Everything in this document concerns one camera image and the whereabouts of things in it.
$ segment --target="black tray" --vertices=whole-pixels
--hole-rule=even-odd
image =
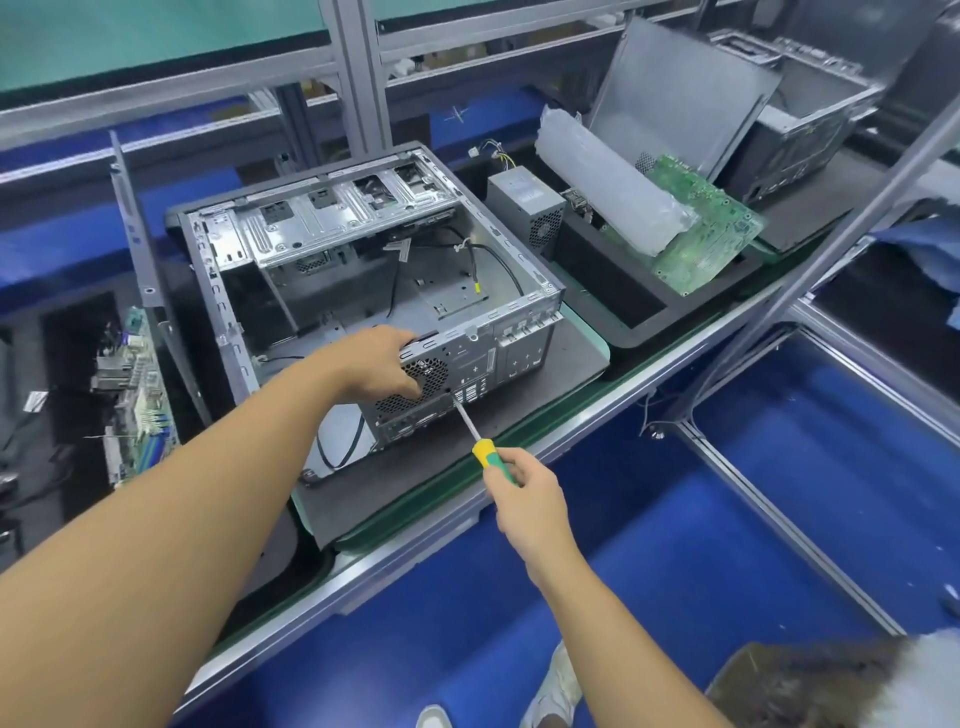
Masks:
[[[537,156],[533,144],[508,147],[507,151],[517,164],[557,192],[569,188]],[[482,200],[487,197],[487,178],[503,171],[499,163],[488,158],[454,165],[452,170]],[[566,286],[564,301],[610,345],[613,364],[637,361],[646,352],[644,345],[655,336],[730,292],[763,267],[762,255],[747,248],[716,279],[681,296],[641,261],[570,211],[564,217],[556,246],[544,253],[540,259]],[[613,367],[610,376],[620,371],[620,367]]]

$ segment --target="sneaker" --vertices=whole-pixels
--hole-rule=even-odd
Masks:
[[[573,714],[583,696],[566,645],[560,643],[550,658],[550,669],[527,708],[520,728],[537,728],[546,716],[559,716],[567,725],[573,725]]]
[[[453,728],[446,711],[439,705],[428,705],[420,711],[417,728]]]

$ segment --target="person's left hand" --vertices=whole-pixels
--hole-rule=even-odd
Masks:
[[[343,382],[340,402],[377,401],[390,395],[418,400],[420,386],[400,367],[400,350],[416,338],[413,331],[399,328],[364,328],[313,356],[330,366]]]

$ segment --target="person's right hand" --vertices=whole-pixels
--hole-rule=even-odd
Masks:
[[[522,487],[497,468],[484,470],[487,492],[496,503],[496,523],[543,590],[556,570],[583,560],[570,530],[564,491],[557,476],[526,450],[500,448],[497,453]]]

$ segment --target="hand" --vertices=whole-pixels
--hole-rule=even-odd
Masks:
[[[400,350],[417,338],[413,331],[379,326],[364,328],[323,347],[318,356],[342,382],[341,403],[383,400],[402,395],[420,398],[420,386],[400,367]]]
[[[486,468],[483,480],[496,503],[496,524],[506,534],[527,573],[541,590],[553,574],[582,562],[566,513],[557,476],[526,450],[497,449],[508,464],[517,488],[497,468]]]

